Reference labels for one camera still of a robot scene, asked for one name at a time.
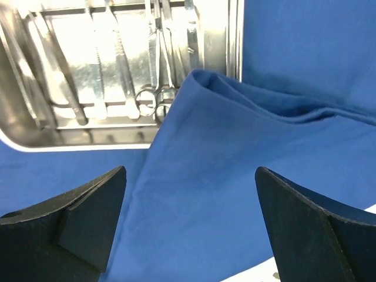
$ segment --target white surface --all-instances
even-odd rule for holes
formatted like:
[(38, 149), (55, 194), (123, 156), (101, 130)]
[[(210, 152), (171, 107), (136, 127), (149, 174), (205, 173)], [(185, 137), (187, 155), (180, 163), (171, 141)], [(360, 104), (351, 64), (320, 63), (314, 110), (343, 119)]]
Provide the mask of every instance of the white surface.
[[(366, 211), (376, 214), (376, 204), (367, 208)], [(223, 280), (223, 282), (278, 282), (280, 280), (273, 276), (275, 273), (278, 273), (278, 269), (276, 261), (272, 257), (255, 267)]]

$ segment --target blue cloth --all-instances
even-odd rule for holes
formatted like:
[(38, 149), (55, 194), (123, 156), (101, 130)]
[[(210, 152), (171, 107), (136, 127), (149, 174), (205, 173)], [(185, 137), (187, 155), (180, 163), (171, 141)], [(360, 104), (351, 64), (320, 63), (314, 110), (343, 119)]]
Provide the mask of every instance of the blue cloth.
[(375, 204), (374, 124), (194, 71), (148, 151), (107, 281), (219, 281), (271, 257), (259, 166), (354, 207)]

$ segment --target surgical instrument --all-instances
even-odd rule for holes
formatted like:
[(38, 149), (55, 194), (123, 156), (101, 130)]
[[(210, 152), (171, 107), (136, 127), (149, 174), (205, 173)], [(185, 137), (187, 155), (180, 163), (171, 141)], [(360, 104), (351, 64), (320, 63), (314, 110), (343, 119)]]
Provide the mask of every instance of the surgical instrument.
[(41, 121), (45, 120), (46, 125), (51, 129), (56, 129), (57, 124), (55, 116), (49, 103), (40, 89), (21, 47), (18, 45), (7, 24), (4, 23), (4, 19), (1, 19), (0, 23), (0, 39), (9, 63), (11, 64), (22, 97), (26, 103), (26, 107), (36, 126), (39, 129), (43, 129), (45, 124)]
[(156, 32), (156, 22), (152, 14), (151, 0), (145, 0), (145, 14), (149, 24), (149, 47), (147, 55), (149, 59), (150, 83), (153, 88), (158, 89), (159, 68), (157, 66), (160, 62), (159, 33)]
[(171, 48), (171, 54), (172, 54), (172, 58), (173, 58), (173, 65), (175, 63), (175, 60), (174, 60), (174, 54), (176, 54), (176, 57), (177, 57), (177, 66), (179, 67), (180, 71), (179, 70), (176, 70), (176, 68), (173, 68), (172, 69), (172, 72), (175, 73), (175, 75), (177, 75), (177, 73), (179, 72), (182, 76), (182, 80), (185, 79), (186, 77), (186, 73), (185, 73), (185, 70), (184, 70), (184, 65), (183, 65), (183, 60), (182, 60), (182, 55), (180, 53), (180, 46), (179, 46), (179, 41), (177, 40), (177, 37), (176, 37), (176, 29), (175, 29), (175, 24), (173, 22), (173, 18), (172, 18), (172, 12), (171, 12), (171, 5), (170, 5), (170, 0), (162, 0), (162, 9), (163, 9), (163, 16), (164, 16), (164, 21), (165, 21), (165, 27), (166, 29), (169, 31), (170, 33), (170, 36), (169, 36), (169, 40), (170, 40), (170, 48)]
[[(85, 1), (85, 15), (87, 15), (90, 25), (92, 27), (92, 33), (95, 41), (98, 42), (100, 39), (96, 34), (96, 29), (93, 21), (93, 15), (91, 13), (91, 0)], [(93, 75), (93, 91), (95, 95), (94, 106), (96, 108), (96, 118), (103, 120), (107, 118), (107, 107), (105, 103), (105, 86), (103, 84), (103, 73), (102, 64), (100, 62), (98, 43), (95, 45), (95, 61), (90, 64), (91, 72)]]
[(55, 52), (59, 52), (59, 58), (65, 58), (62, 51), (56, 49), (59, 48), (57, 39), (53, 38), (51, 31), (49, 30), (49, 27), (47, 26), (47, 23), (41, 13), (35, 12), (35, 14), (36, 17), (34, 17), (32, 12), (29, 12), (29, 17), (36, 28), (39, 39), (42, 42), (44, 54), (46, 55), (48, 64), (52, 70), (50, 72), (42, 64), (48, 91), (60, 91), (68, 101), (69, 106), (72, 108), (77, 122), (80, 125), (86, 125), (88, 124), (88, 119), (86, 118), (77, 96), (74, 94), (64, 72), (61, 69), (61, 64), (58, 61), (58, 57), (55, 56)]
[[(157, 77), (157, 84), (156, 84), (156, 87), (153, 88), (144, 88), (142, 89), (137, 95), (136, 97), (138, 97), (139, 95), (141, 94), (144, 94), (144, 93), (147, 93), (147, 94), (152, 94), (154, 95), (154, 99), (155, 100), (155, 103), (153, 103), (153, 107), (150, 108), (146, 105), (143, 105), (144, 106), (144, 109), (143, 109), (143, 112), (147, 112), (148, 111), (148, 115), (152, 115), (154, 113), (156, 113), (156, 109), (157, 108), (160, 108), (159, 106), (159, 103), (157, 103), (157, 96), (160, 96), (161, 99), (162, 99), (162, 103), (165, 99), (171, 99), (173, 100), (176, 96), (176, 92), (177, 92), (177, 89), (174, 85), (174, 82), (173, 82), (173, 78), (172, 78), (172, 62), (170, 61), (170, 58), (173, 57), (173, 53), (169, 56), (168, 54), (168, 51), (167, 51), (167, 43), (166, 43), (166, 37), (164, 35), (164, 32), (163, 32), (163, 27), (162, 27), (162, 17), (161, 17), (161, 14), (160, 14), (160, 3), (159, 3), (159, 0), (153, 0), (153, 4), (154, 4), (154, 16), (152, 15), (152, 10), (151, 10), (151, 1), (150, 0), (145, 0), (145, 5), (146, 5), (146, 16), (147, 18), (149, 18), (149, 26), (152, 26), (153, 28), (155, 27), (155, 30), (153, 31), (152, 34), (156, 34), (156, 42), (155, 42), (155, 45), (156, 45), (156, 53), (159, 53), (160, 52), (160, 47), (161, 47), (161, 44), (162, 44), (162, 52), (163, 52), (163, 57), (165, 59), (165, 62), (166, 62), (166, 68), (167, 68), (167, 79), (168, 79), (168, 84), (169, 84), (169, 87), (167, 89), (162, 89), (161, 85), (160, 85), (160, 56), (157, 55), (156, 57), (159, 58), (156, 60), (156, 67), (155, 67), (155, 70), (156, 70), (156, 77)], [(150, 58), (153, 58), (153, 56), (150, 54), (150, 49), (149, 49), (149, 60)]]
[(193, 0), (184, 0), (184, 7), (188, 16), (187, 41), (190, 69), (200, 67), (199, 40), (197, 37), (198, 18)]
[(125, 112), (130, 119), (138, 119), (140, 118), (140, 110), (136, 103), (135, 87), (133, 86), (132, 75), (120, 36), (118, 20), (111, 10), (112, 4), (112, 0), (105, 0), (105, 13), (108, 14), (110, 31), (115, 33), (116, 63), (120, 69), (122, 86), (125, 93)]

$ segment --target stainless steel tray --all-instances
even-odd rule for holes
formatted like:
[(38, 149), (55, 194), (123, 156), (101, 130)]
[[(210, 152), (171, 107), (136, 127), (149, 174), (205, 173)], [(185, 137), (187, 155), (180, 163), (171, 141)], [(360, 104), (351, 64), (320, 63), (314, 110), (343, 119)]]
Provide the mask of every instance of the stainless steel tray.
[[(189, 7), (190, 1), (170, 1), (174, 33), (170, 37), (163, 29), (165, 41), (171, 40), (174, 47), (179, 47), (179, 53), (176, 51), (172, 55), (171, 48), (167, 49), (171, 62), (174, 62), (171, 63), (176, 73), (173, 76), (174, 85), (178, 88), (184, 76), (190, 72), (194, 60), (192, 56), (197, 56), (199, 68), (241, 80), (244, 0), (195, 0), (194, 9)], [(3, 37), (0, 36), (0, 139), (10, 147), (27, 152), (132, 149), (147, 148), (153, 141), (159, 121), (168, 111), (167, 103), (173, 100), (173, 96), (157, 96), (156, 102), (163, 99), (166, 107), (158, 108), (152, 115), (141, 115), (137, 119), (129, 117), (112, 33), (104, 28), (109, 20), (104, 4), (104, 0), (92, 1), (90, 20), (85, 14), (84, 1), (0, 0), (0, 22), (3, 27)], [(112, 6), (112, 11), (118, 21), (137, 93), (149, 87), (152, 81), (149, 45), (154, 35), (150, 35), (145, 3), (143, 0), (118, 0)], [(194, 25), (192, 16), (196, 17), (197, 25)], [(61, 73), (54, 72), (51, 67), (51, 60), (38, 33), (41, 32), (40, 25), (35, 24), (41, 18), (56, 35), (57, 47), (66, 63), (60, 67), (66, 80), (74, 85), (78, 106), (84, 111), (87, 123), (79, 120), (73, 111), (72, 101), (58, 87)], [(30, 67), (55, 118), (54, 123), (49, 123), (45, 112), (40, 112), (43, 109), (41, 105), (33, 112), (34, 101), (26, 97), (31, 83), (28, 80), (25, 84), (25, 78), (15, 71), (17, 68), (12, 56), (9, 59), (9, 50), (7, 53), (7, 47), (14, 52), (14, 42), (9, 38), (9, 33), (25, 59), (21, 63), (18, 61), (19, 66), (22, 68), (24, 63)], [(107, 118), (98, 117), (97, 77), (93, 75), (92, 68), (96, 63), (96, 50), (101, 64)], [(179, 54), (183, 68), (177, 63)], [(162, 89), (165, 89), (169, 87), (169, 80), (163, 52), (161, 58), (160, 80)], [(144, 108), (153, 103), (150, 95), (140, 95), (137, 101)]]

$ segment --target forceps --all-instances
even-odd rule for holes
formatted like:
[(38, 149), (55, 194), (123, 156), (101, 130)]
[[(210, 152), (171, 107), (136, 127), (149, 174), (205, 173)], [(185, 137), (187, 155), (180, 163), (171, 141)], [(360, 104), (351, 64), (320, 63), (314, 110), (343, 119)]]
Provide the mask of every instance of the forceps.
[[(165, 98), (167, 99), (174, 99), (177, 93), (177, 89), (173, 83), (173, 70), (172, 70), (172, 62), (170, 61), (169, 54), (167, 51), (167, 43), (166, 38), (163, 33), (162, 28), (162, 17), (160, 14), (160, 3), (159, 0), (153, 0), (154, 4), (154, 15), (152, 15), (152, 9), (151, 9), (151, 0), (145, 0), (145, 8), (146, 8), (146, 17), (149, 20), (149, 28), (151, 31), (151, 34), (149, 35), (149, 63), (152, 65), (155, 60), (155, 77), (156, 77), (156, 85), (153, 87), (153, 77), (154, 75), (151, 74), (152, 77), (152, 87), (151, 88), (144, 88), (142, 89), (136, 96), (139, 96), (141, 93), (147, 92), (148, 94), (152, 94), (155, 99), (157, 100), (157, 96), (161, 95), (162, 101), (164, 101)], [(155, 40), (155, 48), (150, 48), (150, 42), (154, 42), (150, 40), (150, 37), (155, 34), (156, 40)], [(169, 83), (169, 87), (167, 89), (162, 89), (160, 85), (160, 48), (162, 46), (162, 52), (163, 57), (166, 62), (167, 67), (167, 79)], [(161, 106), (165, 107), (168, 104), (165, 103), (155, 103), (153, 104), (153, 107), (150, 108), (148, 106), (145, 106), (148, 108), (149, 114), (152, 115), (156, 112), (158, 108)]]
[(46, 71), (45, 67), (42, 66), (46, 84), (49, 85), (49, 92), (55, 91), (55, 89), (51, 89), (51, 83), (53, 83), (52, 86), (56, 87), (57, 91), (63, 93), (63, 95), (67, 99), (69, 106), (73, 109), (73, 112), (76, 115), (77, 122), (80, 125), (86, 125), (88, 124), (88, 119), (85, 116), (78, 98), (76, 97), (75, 93), (73, 93), (71, 86), (66, 80), (65, 74), (60, 67), (57, 56), (55, 56), (53, 47), (58, 48), (57, 39), (53, 38), (51, 31), (49, 30), (47, 23), (45, 22), (41, 13), (35, 13), (36, 18), (34, 17), (32, 12), (29, 12), (29, 17), (36, 28), (38, 36), (42, 42), (43, 50), (48, 60), (48, 64), (52, 69), (51, 73)]
[(120, 69), (122, 88), (125, 94), (126, 113), (130, 119), (140, 118), (140, 110), (136, 103), (135, 87), (133, 86), (132, 75), (130, 73), (129, 64), (125, 55), (122, 38), (120, 36), (119, 24), (115, 15), (111, 10), (112, 0), (105, 0), (106, 10), (110, 23), (110, 31), (115, 33), (115, 53), (116, 63)]
[(45, 127), (45, 125), (41, 123), (44, 119), (50, 128), (56, 129), (57, 124), (53, 111), (50, 108), (42, 89), (39, 87), (38, 81), (34, 77), (21, 47), (17, 43), (17, 40), (7, 24), (3, 24), (3, 22), (4, 19), (1, 19), (0, 39), (9, 59), (9, 63), (11, 64), (11, 68), (17, 80), (26, 107), (39, 129)]
[[(98, 35), (95, 32), (95, 25), (93, 21), (93, 16), (90, 11), (91, 8), (91, 0), (85, 0), (85, 15), (87, 15), (88, 20), (90, 20), (90, 24), (92, 27), (92, 33), (97, 42), (99, 40)], [(95, 44), (95, 61), (94, 63), (90, 64), (91, 71), (93, 74), (93, 83), (94, 83), (94, 107), (97, 113), (97, 119), (106, 119), (107, 118), (107, 107), (105, 103), (105, 86), (103, 85), (103, 74), (102, 74), (102, 64), (99, 58), (98, 52), (98, 45)]]

